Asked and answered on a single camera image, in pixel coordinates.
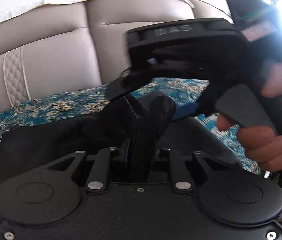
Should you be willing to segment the operator right hand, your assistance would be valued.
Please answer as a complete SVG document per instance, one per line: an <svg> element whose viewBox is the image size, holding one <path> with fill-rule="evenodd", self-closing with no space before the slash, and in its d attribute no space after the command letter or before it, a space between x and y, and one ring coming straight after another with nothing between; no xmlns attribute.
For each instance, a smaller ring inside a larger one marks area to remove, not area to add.
<svg viewBox="0 0 282 240"><path fill-rule="evenodd" d="M282 94L282 62L274 64L261 93L268 98ZM245 150L245 156L258 163L265 171L282 170L282 135L276 136L266 126L240 128L236 137Z"/></svg>

